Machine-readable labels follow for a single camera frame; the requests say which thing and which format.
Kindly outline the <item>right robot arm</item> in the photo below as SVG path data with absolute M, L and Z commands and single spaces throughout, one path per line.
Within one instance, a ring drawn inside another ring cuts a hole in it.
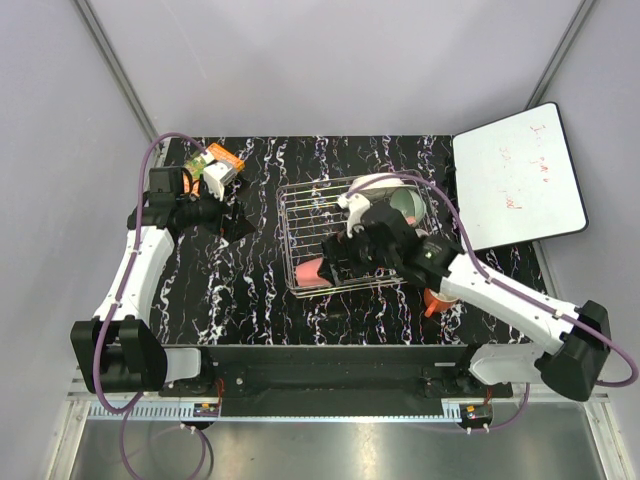
M 527 345 L 483 345 L 454 371 L 454 384 L 476 396 L 498 383 L 542 383 L 570 400 L 588 400 L 610 347 L 608 313 L 593 301 L 578 307 L 532 290 L 472 258 L 443 236 L 419 234 L 386 203 L 370 207 L 354 233 L 322 242 L 321 278 L 333 285 L 378 269 L 514 327 Z

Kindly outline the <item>orange mug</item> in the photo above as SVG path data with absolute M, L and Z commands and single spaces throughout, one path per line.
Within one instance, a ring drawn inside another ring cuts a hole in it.
M 458 298 L 426 288 L 423 293 L 423 300 L 426 307 L 425 316 L 429 318 L 436 313 L 442 313 L 450 309 L 458 301 Z

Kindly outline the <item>white scalloped plate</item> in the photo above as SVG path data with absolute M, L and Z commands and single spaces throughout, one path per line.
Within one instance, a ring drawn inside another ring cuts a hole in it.
M 376 173 L 357 177 L 349 187 L 349 193 L 365 193 L 367 191 L 393 191 L 404 186 L 404 182 L 391 173 Z

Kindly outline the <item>wire dish rack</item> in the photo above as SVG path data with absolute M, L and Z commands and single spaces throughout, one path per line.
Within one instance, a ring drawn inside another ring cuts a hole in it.
M 277 210 L 284 256 L 285 284 L 297 298 L 312 298 L 374 287 L 402 284 L 404 281 L 392 270 L 378 269 L 372 275 L 345 281 L 338 286 L 300 287 L 296 283 L 295 269 L 306 261 L 322 258 L 322 242 L 330 235 L 346 231 L 348 211 L 337 203 L 338 197 L 348 192 L 359 176 L 292 184 L 277 190 Z M 437 202 L 426 187 L 415 180 L 402 180 L 404 186 L 415 190 L 426 206 L 424 218 L 416 227 L 419 235 L 439 233 L 442 224 L 437 217 Z M 390 202 L 395 190 L 360 192 L 371 204 Z

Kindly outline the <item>pink plastic cup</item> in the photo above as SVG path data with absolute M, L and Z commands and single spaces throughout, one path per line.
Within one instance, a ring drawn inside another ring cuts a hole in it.
M 322 265 L 323 259 L 317 257 L 315 259 L 299 264 L 295 269 L 296 283 L 300 287 L 324 287 L 330 285 L 330 282 L 322 278 L 318 271 Z

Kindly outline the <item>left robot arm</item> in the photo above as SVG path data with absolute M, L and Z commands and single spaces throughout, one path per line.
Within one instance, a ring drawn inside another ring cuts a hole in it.
M 93 317 L 71 329 L 90 392 L 157 392 L 175 381 L 196 396 L 214 388 L 216 372 L 202 351 L 163 347 L 149 321 L 160 277 L 186 230 L 200 227 L 226 243 L 253 232 L 242 203 L 226 194 L 241 169 L 216 160 L 198 178 L 183 167 L 150 170 L 142 204 L 127 219 L 125 253 L 111 288 Z

